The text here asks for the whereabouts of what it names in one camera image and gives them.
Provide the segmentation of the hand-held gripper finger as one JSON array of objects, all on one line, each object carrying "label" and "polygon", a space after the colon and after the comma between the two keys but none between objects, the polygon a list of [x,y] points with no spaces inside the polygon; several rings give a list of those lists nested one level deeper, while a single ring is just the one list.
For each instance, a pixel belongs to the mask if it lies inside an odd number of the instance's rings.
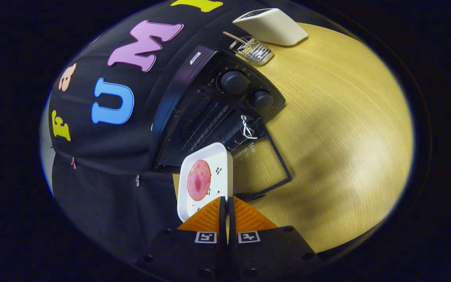
[{"label": "hand-held gripper finger", "polygon": [[159,231],[134,265],[160,282],[221,282],[226,272],[226,199],[215,198],[178,228]]},{"label": "hand-held gripper finger", "polygon": [[228,200],[230,274],[235,282],[304,282],[323,261],[293,226],[277,226],[237,197]]}]

